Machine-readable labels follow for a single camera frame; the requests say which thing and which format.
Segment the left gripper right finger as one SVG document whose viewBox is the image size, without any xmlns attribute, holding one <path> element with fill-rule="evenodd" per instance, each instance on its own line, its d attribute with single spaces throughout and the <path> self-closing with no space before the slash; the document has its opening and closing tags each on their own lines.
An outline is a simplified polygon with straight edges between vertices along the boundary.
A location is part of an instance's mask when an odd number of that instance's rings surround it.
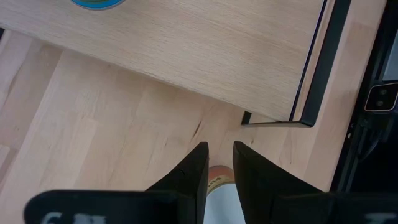
<svg viewBox="0 0 398 224">
<path fill-rule="evenodd" d="M 233 170 L 246 223 L 269 223 L 279 195 L 311 194 L 313 186 L 283 170 L 243 142 L 233 144 Z"/>
</svg>

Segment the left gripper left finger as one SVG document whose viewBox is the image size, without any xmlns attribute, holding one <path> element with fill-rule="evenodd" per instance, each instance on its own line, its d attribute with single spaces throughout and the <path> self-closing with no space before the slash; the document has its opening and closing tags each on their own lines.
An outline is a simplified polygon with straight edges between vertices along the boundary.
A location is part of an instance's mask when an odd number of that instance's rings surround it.
<svg viewBox="0 0 398 224">
<path fill-rule="evenodd" d="M 159 223 L 203 223 L 208 187 L 209 149 L 200 142 L 148 192 L 167 193 L 171 199 L 162 207 Z"/>
</svg>

